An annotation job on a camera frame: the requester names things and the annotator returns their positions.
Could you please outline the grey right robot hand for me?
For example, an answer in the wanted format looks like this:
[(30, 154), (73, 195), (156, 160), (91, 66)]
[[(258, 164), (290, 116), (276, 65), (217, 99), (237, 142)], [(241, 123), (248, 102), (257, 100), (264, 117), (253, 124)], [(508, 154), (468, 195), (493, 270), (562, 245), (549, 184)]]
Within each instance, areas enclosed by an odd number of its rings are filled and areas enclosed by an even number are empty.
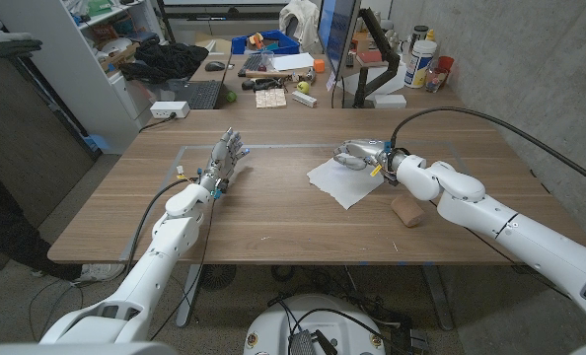
[(368, 166), (374, 168), (380, 166), (380, 173), (385, 179), (396, 179), (395, 169), (392, 167), (390, 154), (386, 151), (384, 141), (373, 139), (346, 140), (333, 151), (332, 158), (337, 163), (355, 171), (362, 171)]

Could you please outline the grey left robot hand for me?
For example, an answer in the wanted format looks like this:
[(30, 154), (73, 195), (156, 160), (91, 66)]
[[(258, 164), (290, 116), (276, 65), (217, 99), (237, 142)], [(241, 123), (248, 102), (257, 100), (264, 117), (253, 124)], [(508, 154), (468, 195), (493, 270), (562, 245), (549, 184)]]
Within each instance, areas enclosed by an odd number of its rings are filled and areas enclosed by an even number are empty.
[(230, 127), (214, 145), (199, 185), (214, 191), (218, 180), (228, 180), (238, 161), (250, 153), (243, 147), (241, 135)]

